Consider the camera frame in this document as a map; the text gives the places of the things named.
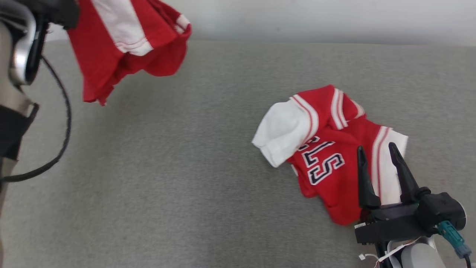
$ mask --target teal connector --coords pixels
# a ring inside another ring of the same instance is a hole
[[[464,258],[465,255],[470,255],[471,250],[465,245],[465,240],[455,229],[449,221],[442,221],[438,225],[438,233],[444,237],[455,249],[459,258]]]

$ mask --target red stripe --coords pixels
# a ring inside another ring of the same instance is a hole
[[[378,151],[377,151],[377,181],[378,181],[378,196],[382,198],[382,185],[380,183],[380,147],[382,146],[382,143],[384,140],[387,138],[388,132],[390,131],[390,128],[387,127],[385,130],[385,134],[382,137],[382,140],[378,144]]]
[[[308,131],[308,133],[307,133],[307,135],[306,135],[306,141],[304,142],[304,143],[306,143],[307,140],[310,139],[311,130],[312,130],[312,124],[313,124],[311,112],[310,112],[308,109],[306,109],[306,107],[304,107],[304,105],[302,105],[302,103],[299,102],[297,98],[295,98],[294,96],[292,96],[291,98],[293,98],[293,100],[295,100],[304,110],[306,110],[307,114],[309,115],[309,131]]]

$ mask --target white cable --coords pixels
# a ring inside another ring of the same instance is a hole
[[[365,257],[368,257],[368,256],[372,256],[372,257],[378,259],[378,256],[375,255],[375,254],[365,254],[365,255],[364,255],[364,254],[360,254],[358,257],[360,258],[360,260],[364,260]]]
[[[415,243],[418,239],[420,239],[420,238],[410,240],[410,241],[406,242],[405,244],[400,245],[400,246],[396,247],[395,249],[393,249],[392,251],[388,252],[387,254],[385,254],[385,256],[380,257],[380,258],[377,260],[377,262],[375,263],[374,268],[379,267],[379,266],[380,266],[380,263],[381,263],[382,261],[384,261],[384,260],[387,259],[388,257],[392,256],[393,254],[397,253],[397,252],[398,252],[399,250],[401,250],[402,248],[404,248],[404,247],[406,247],[406,246],[409,246],[409,245]]]

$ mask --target white sleeve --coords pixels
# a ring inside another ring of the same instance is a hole
[[[295,101],[276,103],[261,120],[252,144],[273,167],[278,167],[305,143],[310,129],[308,113]]]

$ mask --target cable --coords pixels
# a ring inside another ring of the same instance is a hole
[[[61,159],[64,152],[66,151],[66,148],[68,147],[69,139],[71,137],[71,103],[69,102],[68,94],[66,93],[66,89],[64,88],[64,85],[61,82],[61,79],[56,74],[56,72],[53,69],[53,67],[51,66],[50,62],[43,55],[41,56],[41,59],[45,63],[46,67],[50,71],[53,78],[55,79],[56,83],[58,84],[58,87],[61,89],[61,94],[63,95],[64,103],[66,105],[67,121],[66,121],[66,134],[65,134],[64,141],[63,141],[63,147],[59,151],[58,155],[55,158],[53,158],[53,160],[49,161],[48,163],[44,164],[43,166],[41,166],[41,167],[39,167],[35,170],[32,170],[30,172],[27,172],[25,174],[3,177],[3,178],[1,178],[0,182],[20,182],[20,181],[28,180],[28,179],[31,179],[33,177],[36,177],[38,175],[43,174],[44,172],[46,172],[50,168],[52,168]]]
[[[374,258],[378,259],[378,256],[377,256],[377,255],[375,255],[375,254],[365,254],[365,257],[368,257],[368,256],[372,256],[372,257],[374,257]]]
[[[385,254],[385,256],[380,257],[380,258],[377,260],[377,263],[375,263],[375,266],[374,266],[374,267],[376,267],[376,268],[379,267],[380,263],[381,263],[382,261],[384,261],[386,258],[388,258],[388,257],[392,256],[393,254],[397,253],[397,252],[398,252],[399,250],[401,250],[402,248],[404,248],[404,247],[406,247],[406,246],[409,246],[409,245],[411,245],[411,244],[417,242],[418,239],[420,239],[420,238],[413,239],[413,240],[409,240],[409,241],[407,241],[406,243],[404,243],[403,245],[400,245],[400,246],[394,248],[392,251],[390,251],[390,252],[388,252],[387,254]]]
[[[471,261],[469,260],[468,254],[466,254],[464,257],[465,257],[465,260],[466,260],[466,266],[468,268],[471,268]]]

